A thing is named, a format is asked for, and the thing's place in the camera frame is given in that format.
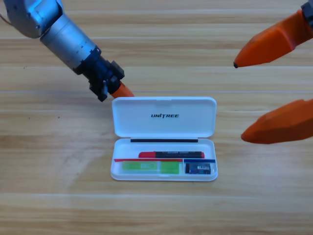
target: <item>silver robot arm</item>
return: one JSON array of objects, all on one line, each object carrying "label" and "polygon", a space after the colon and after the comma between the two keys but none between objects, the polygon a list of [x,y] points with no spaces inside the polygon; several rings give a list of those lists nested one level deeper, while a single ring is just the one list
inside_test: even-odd
[{"label": "silver robot arm", "polygon": [[4,0],[12,26],[28,38],[40,41],[77,75],[83,74],[90,90],[102,102],[133,96],[120,80],[124,71],[105,60],[100,48],[64,13],[61,0]]}]

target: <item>table surface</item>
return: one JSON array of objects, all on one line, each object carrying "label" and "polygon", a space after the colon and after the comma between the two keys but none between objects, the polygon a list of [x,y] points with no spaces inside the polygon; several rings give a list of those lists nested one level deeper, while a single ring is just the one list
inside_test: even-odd
[{"label": "table surface", "polygon": [[240,138],[262,114],[312,98],[313,41],[271,64],[232,66],[304,2],[64,1],[136,96],[216,99],[209,183],[113,180],[112,99],[98,101],[85,77],[0,21],[0,234],[313,234],[313,139]]}]

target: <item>white case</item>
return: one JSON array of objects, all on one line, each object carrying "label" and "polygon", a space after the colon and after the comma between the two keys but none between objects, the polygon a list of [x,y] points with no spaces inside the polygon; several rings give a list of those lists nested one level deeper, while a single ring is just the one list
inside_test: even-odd
[{"label": "white case", "polygon": [[[112,102],[115,133],[111,176],[132,181],[213,181],[218,176],[215,147],[217,103],[211,97],[120,97]],[[125,173],[115,159],[136,159],[140,152],[201,151],[211,174]]]}]

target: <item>unitree logo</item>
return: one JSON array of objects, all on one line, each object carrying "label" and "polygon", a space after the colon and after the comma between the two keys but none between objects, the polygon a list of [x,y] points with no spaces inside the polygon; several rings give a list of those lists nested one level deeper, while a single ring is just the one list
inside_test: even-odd
[{"label": "unitree logo", "polygon": [[179,114],[151,114],[152,118],[178,118]]}]

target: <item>red pen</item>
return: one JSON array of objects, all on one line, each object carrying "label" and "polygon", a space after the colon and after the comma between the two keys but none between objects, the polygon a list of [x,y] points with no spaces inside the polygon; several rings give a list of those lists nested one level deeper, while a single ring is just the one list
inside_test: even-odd
[{"label": "red pen", "polygon": [[139,158],[204,158],[203,152],[141,152]]}]

